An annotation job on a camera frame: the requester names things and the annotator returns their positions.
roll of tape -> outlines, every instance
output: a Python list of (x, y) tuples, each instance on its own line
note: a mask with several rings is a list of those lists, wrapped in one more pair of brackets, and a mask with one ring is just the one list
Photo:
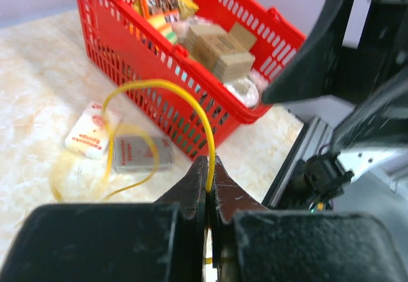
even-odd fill
[(249, 78), (245, 77), (225, 83), (224, 86), (247, 108), (255, 107), (259, 103), (258, 88)]

table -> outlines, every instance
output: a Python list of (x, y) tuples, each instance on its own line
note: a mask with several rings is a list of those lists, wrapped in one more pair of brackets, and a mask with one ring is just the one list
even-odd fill
[[(103, 102), (115, 86), (88, 60), (77, 11), (0, 30), (0, 263), (25, 215), (55, 202), (48, 179), (58, 181), (67, 202), (95, 202), (92, 187), (106, 157), (78, 159), (63, 140), (90, 101)], [(126, 122), (151, 134), (159, 130), (120, 96), (111, 107)], [(262, 201), (302, 123), (273, 107), (251, 126), (241, 126), (217, 154), (236, 182)], [(112, 197), (111, 202), (152, 202), (187, 172), (191, 162), (174, 147), (175, 164), (151, 181)], [(112, 172), (108, 191), (146, 174)]]

gray floor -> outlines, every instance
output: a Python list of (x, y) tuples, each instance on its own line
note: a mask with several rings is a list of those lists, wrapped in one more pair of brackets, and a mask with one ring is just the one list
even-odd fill
[(335, 211), (364, 211), (379, 218), (390, 231), (408, 271), (408, 202), (392, 193), (370, 173), (345, 188), (334, 200)]

basket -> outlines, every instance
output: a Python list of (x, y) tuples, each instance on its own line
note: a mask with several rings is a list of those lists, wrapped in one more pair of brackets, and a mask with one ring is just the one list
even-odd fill
[[(205, 110), (215, 146), (241, 124), (252, 124), (270, 106), (245, 107), (201, 64), (172, 45), (137, 12), (134, 0), (77, 0), (88, 57), (117, 85), (130, 80), (161, 78), (183, 87)], [(197, 15), (225, 30), (241, 23), (257, 37), (251, 49), (253, 68), (273, 81), (304, 41), (304, 36), (277, 12), (253, 0), (194, 0)], [(194, 110), (165, 89), (127, 92), (129, 98), (191, 160), (207, 155), (203, 126)]]

beige tabletop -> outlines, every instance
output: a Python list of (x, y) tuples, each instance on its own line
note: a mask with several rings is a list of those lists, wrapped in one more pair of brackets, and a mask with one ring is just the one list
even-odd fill
[[(88, 60), (78, 12), (0, 30), (0, 263), (24, 216), (55, 202), (49, 179), (67, 202), (97, 201), (92, 188), (102, 178), (106, 157), (79, 158), (63, 140), (90, 101), (103, 102), (115, 86)], [(125, 97), (112, 107), (124, 120), (152, 135), (159, 131)], [(230, 176), (262, 201), (302, 124), (286, 110), (272, 108), (252, 126), (241, 126), (217, 150)], [(151, 202), (173, 186), (191, 162), (178, 150), (174, 167), (157, 173), (112, 202)], [(112, 172), (108, 191), (146, 174)]]

